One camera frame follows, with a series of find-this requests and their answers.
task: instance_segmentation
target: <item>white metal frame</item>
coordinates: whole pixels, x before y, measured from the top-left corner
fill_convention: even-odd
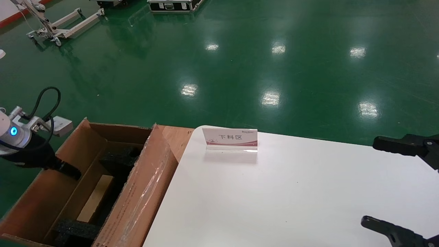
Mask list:
[[[43,6],[42,4],[35,2],[35,0],[31,0],[31,3],[28,2],[27,0],[24,0],[20,3],[20,5],[29,9],[29,12],[33,16],[38,18],[38,20],[43,25],[43,28],[41,28],[39,30],[31,31],[31,32],[27,33],[26,35],[29,38],[33,39],[35,43],[36,43],[36,40],[34,38],[34,35],[37,35],[38,37],[50,38],[51,41],[55,42],[55,44],[57,46],[61,46],[61,41],[59,40],[59,38],[65,38],[65,39],[69,38],[72,35],[78,33],[87,24],[91,23],[92,21],[97,19],[99,16],[105,15],[104,9],[101,8],[95,14],[86,18],[85,20],[83,20],[79,24],[75,25],[71,29],[59,29],[58,27],[66,25],[66,23],[70,23],[70,22],[74,21],[75,19],[81,17],[82,16],[81,8],[77,8],[73,12],[71,12],[70,14],[64,16],[63,18],[57,20],[54,23],[51,23],[44,16],[44,11],[38,10],[38,8],[41,8],[41,6]]]

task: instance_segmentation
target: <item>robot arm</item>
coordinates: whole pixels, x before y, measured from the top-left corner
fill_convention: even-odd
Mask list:
[[[41,96],[48,89],[54,88],[49,87],[41,92],[36,108]],[[73,129],[72,121],[59,116],[54,118],[50,116],[56,106],[43,118],[33,115],[36,108],[30,116],[26,115],[19,106],[9,115],[0,111],[0,157],[14,162],[19,167],[52,169],[79,180],[81,172],[57,158],[49,144],[53,135],[63,136]],[[23,123],[22,119],[29,120],[29,122]],[[39,130],[48,131],[49,138],[44,139],[39,136],[37,134]]]

